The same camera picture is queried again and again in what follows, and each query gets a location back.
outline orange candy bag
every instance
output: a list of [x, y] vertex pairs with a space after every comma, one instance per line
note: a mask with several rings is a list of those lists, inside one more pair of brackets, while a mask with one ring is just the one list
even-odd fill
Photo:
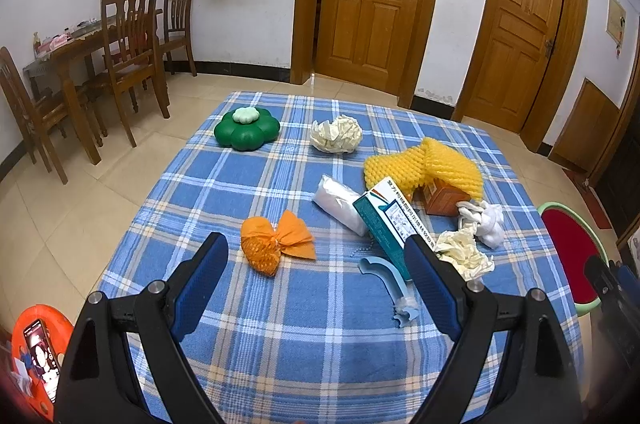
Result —
[[280, 254], [316, 259], [313, 236], [305, 223], [291, 211], [282, 213], [276, 231], [263, 216], [252, 216], [240, 227], [240, 247], [249, 264], [258, 272], [273, 276]]

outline bottle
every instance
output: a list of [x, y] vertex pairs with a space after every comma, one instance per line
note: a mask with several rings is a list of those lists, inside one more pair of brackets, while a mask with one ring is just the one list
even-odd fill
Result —
[[38, 33], [33, 33], [33, 55], [38, 57], [38, 48], [40, 47], [40, 38], [38, 37]]

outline tiled floor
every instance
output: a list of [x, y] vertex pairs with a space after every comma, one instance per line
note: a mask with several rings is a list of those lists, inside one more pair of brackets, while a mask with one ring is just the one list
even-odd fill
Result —
[[[140, 112], [130, 120], [132, 149], [113, 105], [102, 112], [109, 136], [93, 166], [68, 128], [54, 135], [69, 178], [63, 186], [42, 162], [23, 158], [0, 182], [0, 324], [9, 330], [25, 308], [47, 303], [75, 321], [115, 247], [169, 161], [203, 120], [231, 92], [251, 90], [342, 99], [396, 108], [396, 98], [352, 83], [316, 76], [303, 86], [233, 76], [168, 75], [170, 119], [162, 118], [152, 92], [139, 90]], [[596, 230], [610, 258], [619, 259], [612, 230], [598, 230], [582, 198], [560, 166], [529, 152], [516, 134], [466, 118], [487, 130], [537, 206], [562, 202]], [[588, 317], [581, 318], [590, 348]]]

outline small brown box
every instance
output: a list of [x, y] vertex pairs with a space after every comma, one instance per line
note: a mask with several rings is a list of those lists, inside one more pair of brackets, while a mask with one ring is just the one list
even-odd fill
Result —
[[439, 214], [441, 216], [458, 216], [456, 202], [471, 200], [471, 196], [447, 184], [440, 179], [434, 179], [423, 189], [424, 208], [427, 214]]

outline metal bolt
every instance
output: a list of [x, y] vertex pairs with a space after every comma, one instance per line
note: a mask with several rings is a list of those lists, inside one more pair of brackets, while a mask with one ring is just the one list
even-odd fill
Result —
[[91, 292], [86, 300], [91, 303], [91, 305], [97, 305], [102, 300], [102, 292]]
[[531, 297], [536, 301], [544, 301], [546, 296], [540, 289], [531, 289]]
[[161, 279], [157, 279], [155, 281], [152, 281], [149, 284], [149, 287], [147, 287], [149, 289], [149, 292], [151, 292], [152, 294], [158, 294], [162, 292], [162, 289], [164, 289], [164, 281], [162, 281]]
[[484, 290], [484, 285], [479, 279], [470, 279], [466, 282], [466, 288], [471, 290], [471, 292], [481, 292]]

